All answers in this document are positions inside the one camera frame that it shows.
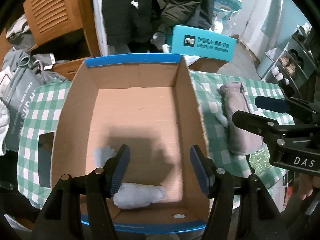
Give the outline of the person's right hand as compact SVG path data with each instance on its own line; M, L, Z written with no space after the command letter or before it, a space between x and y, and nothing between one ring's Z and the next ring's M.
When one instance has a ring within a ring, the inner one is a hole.
M314 188L320 188L320 177L300 174L299 176L298 196L301 200L310 197Z

